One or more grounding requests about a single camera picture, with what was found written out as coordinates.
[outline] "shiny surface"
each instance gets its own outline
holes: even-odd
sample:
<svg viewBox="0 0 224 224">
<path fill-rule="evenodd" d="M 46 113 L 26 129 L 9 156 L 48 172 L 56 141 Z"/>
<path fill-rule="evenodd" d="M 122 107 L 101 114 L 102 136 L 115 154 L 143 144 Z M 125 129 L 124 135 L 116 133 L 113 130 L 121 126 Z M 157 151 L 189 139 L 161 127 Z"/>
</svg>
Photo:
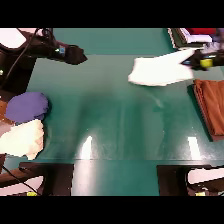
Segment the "shiny surface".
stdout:
<svg viewBox="0 0 224 224">
<path fill-rule="evenodd" d="M 173 52 L 166 29 L 54 33 L 84 48 L 89 60 L 78 66 L 37 60 L 28 90 L 46 94 L 52 110 L 44 121 L 46 147 L 34 161 L 75 163 L 72 195 L 158 195 L 156 165 L 224 164 L 224 143 L 209 142 L 187 88 L 192 81 L 166 87 L 127 81 L 135 57 Z M 220 68 L 195 76 L 223 79 Z M 5 166 L 22 161 L 8 156 Z"/>
<path fill-rule="evenodd" d="M 28 91 L 44 93 L 52 104 L 45 119 L 46 147 L 38 158 L 82 159 L 91 137 L 89 159 L 194 160 L 188 138 L 195 137 L 202 160 L 224 159 L 224 142 L 209 142 L 188 93 L 192 80 L 166 87 L 128 83 L 136 57 L 89 55 L 79 66 L 36 62 Z M 223 74 L 213 68 L 195 77 L 222 79 Z"/>
</svg>

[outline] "stack of folded cloth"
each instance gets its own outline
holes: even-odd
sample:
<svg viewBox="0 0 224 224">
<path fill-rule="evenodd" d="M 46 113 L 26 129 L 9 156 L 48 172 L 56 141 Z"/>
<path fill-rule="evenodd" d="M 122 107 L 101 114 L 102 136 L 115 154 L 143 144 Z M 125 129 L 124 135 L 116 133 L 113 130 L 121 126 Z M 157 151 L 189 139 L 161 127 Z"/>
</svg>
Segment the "stack of folded cloth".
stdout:
<svg viewBox="0 0 224 224">
<path fill-rule="evenodd" d="M 168 28 L 173 48 L 204 48 L 206 43 L 213 42 L 216 28 Z"/>
<path fill-rule="evenodd" d="M 224 140 L 224 80 L 196 79 L 193 89 L 212 140 Z"/>
</svg>

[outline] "green table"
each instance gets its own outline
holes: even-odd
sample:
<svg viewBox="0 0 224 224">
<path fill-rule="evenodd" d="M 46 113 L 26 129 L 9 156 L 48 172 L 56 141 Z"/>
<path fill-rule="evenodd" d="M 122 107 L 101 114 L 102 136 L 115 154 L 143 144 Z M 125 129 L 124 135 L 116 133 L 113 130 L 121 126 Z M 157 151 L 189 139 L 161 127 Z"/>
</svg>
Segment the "green table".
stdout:
<svg viewBox="0 0 224 224">
<path fill-rule="evenodd" d="M 158 195 L 157 164 L 222 164 L 224 142 L 209 142 L 188 86 L 128 83 L 134 58 L 172 52 L 165 29 L 55 29 L 85 49 L 78 66 L 38 59 L 28 91 L 52 104 L 37 162 L 75 161 L 73 195 Z M 220 68 L 196 78 L 223 79 Z M 197 139 L 199 153 L 189 145 Z M 11 168 L 25 158 L 7 158 Z"/>
</svg>

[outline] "glossy green tabletop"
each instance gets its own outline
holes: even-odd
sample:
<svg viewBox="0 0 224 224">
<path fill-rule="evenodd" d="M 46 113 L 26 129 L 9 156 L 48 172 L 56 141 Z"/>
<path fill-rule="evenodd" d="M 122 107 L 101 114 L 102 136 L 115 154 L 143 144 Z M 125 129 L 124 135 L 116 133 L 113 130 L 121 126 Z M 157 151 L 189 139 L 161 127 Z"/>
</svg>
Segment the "glossy green tabletop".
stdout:
<svg viewBox="0 0 224 224">
<path fill-rule="evenodd" d="M 158 164 L 223 164 L 224 142 L 209 141 L 188 88 L 192 80 L 166 87 L 128 83 L 136 57 L 173 52 L 166 29 L 54 32 L 84 48 L 88 61 L 37 60 L 27 91 L 44 93 L 52 109 L 44 120 L 45 148 L 34 161 L 75 163 L 73 195 L 158 195 Z M 194 76 L 223 79 L 219 67 Z M 27 160 L 10 157 L 5 164 L 20 161 Z"/>
</svg>

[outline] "blue crumpled cloth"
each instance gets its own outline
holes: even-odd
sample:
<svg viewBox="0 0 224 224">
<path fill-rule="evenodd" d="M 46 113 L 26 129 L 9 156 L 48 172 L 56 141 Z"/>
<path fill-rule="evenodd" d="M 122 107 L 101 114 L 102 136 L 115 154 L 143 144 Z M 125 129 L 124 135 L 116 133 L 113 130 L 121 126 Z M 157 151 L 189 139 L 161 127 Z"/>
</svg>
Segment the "blue crumpled cloth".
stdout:
<svg viewBox="0 0 224 224">
<path fill-rule="evenodd" d="M 26 92 L 8 102 L 5 117 L 19 123 L 34 119 L 43 120 L 47 110 L 48 100 L 43 93 Z"/>
</svg>

